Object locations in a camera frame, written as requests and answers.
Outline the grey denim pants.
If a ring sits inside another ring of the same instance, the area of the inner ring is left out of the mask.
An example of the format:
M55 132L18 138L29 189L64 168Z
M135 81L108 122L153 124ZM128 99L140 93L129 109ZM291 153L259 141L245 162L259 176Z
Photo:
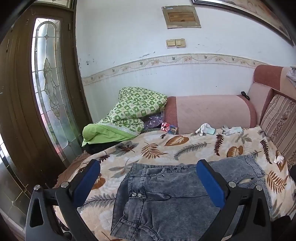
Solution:
M228 157L208 164L226 182L247 189L261 186L266 198L264 171L254 157ZM200 240L220 208L208 196L196 166L133 164L117 192L111 235L124 240ZM243 206L238 206L223 238L231 238L242 211Z

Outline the colourful small packet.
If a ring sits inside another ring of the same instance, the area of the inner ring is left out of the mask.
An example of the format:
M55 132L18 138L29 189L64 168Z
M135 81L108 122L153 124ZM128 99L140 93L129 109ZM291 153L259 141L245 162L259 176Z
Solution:
M161 130L164 132L170 133L172 135L175 135L178 133L178 128L174 125L167 123L167 122L163 122L161 124Z

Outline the leaf pattern bed blanket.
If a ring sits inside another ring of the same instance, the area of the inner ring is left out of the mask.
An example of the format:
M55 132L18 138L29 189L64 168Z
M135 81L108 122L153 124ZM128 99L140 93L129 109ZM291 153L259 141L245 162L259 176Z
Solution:
M142 133L93 156L87 153L79 155L59 175L58 182L72 180L91 159L101 162L99 178L78 212L99 240L113 240L110 230L117 190L133 164L194 164L199 159L218 161L241 155L252 155L265 172L264 180L271 198L271 218L293 216L295 182L289 175L287 163L274 161L280 152L259 126L245 128L242 133L229 136L224 135L222 130L203 137L193 133Z

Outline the striped floral cushion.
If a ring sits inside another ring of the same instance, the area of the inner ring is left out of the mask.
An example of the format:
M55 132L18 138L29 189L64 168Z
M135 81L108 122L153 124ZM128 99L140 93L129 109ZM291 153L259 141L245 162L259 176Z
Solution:
M261 128L285 157L295 165L295 102L276 94L262 117Z

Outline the beige wall switch plate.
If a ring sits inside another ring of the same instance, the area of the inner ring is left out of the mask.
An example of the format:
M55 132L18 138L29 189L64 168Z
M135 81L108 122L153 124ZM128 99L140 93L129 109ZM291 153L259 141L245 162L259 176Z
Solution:
M185 48L186 41L185 39L169 39L169 40L166 40L166 47L167 48Z

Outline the green patterned quilt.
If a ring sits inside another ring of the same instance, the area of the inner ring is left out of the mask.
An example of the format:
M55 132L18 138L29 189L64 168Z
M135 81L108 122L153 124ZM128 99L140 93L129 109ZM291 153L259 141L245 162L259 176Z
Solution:
M107 116L84 127L82 147L137 137L144 129L142 118L163 111L167 100L166 95L146 88L122 88L118 102Z

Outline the large framed picture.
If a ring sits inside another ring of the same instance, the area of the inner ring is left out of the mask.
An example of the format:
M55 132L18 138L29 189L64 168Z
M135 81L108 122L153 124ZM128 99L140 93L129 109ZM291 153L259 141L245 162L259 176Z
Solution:
M193 4L203 6L213 6L223 8L228 11L246 16L254 21L260 22L267 28L271 29L290 45L294 45L292 36L283 22L275 15L275 13L263 1L192 1Z

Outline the brown door with glass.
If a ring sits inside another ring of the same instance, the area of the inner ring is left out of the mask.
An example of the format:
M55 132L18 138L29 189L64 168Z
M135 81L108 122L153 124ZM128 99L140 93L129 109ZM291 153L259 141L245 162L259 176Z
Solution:
M78 71L77 1L24 1L1 32L1 135L10 168L53 187L91 122Z

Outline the small black object on sofa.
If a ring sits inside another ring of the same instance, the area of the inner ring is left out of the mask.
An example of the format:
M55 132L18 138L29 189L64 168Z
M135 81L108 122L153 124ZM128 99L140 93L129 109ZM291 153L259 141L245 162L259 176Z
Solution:
M240 92L240 95L245 97L247 100L250 100L250 97L244 91Z

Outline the white glove left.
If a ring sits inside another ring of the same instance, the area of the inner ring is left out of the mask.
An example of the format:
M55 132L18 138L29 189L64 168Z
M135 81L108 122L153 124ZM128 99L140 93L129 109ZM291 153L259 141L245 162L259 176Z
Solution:
M211 127L208 123L202 124L195 133L199 136L214 135L216 129Z

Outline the crumpled white tissue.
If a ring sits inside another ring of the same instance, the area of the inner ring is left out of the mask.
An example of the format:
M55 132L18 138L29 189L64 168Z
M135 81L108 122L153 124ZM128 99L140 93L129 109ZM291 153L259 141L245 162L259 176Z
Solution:
M283 156L278 155L278 156L275 157L273 162L276 163L276 164L281 164L281 163L283 163L284 159L285 158Z

